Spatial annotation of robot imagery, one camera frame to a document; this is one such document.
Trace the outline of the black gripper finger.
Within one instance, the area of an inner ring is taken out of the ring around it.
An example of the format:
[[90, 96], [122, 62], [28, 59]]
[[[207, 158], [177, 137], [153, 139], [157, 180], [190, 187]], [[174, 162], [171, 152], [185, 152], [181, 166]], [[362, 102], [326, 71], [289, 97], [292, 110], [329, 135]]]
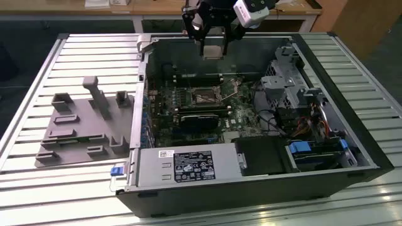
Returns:
[[222, 20], [223, 27], [223, 46], [222, 55], [227, 54], [229, 43], [234, 40], [241, 40], [246, 33], [246, 28], [242, 26], [239, 20]]
[[197, 18], [197, 8], [195, 7], [182, 7], [182, 19], [187, 31], [189, 38], [199, 42], [199, 55], [203, 56], [205, 52], [205, 38], [206, 31], [202, 27], [195, 29], [193, 24], [194, 19]]

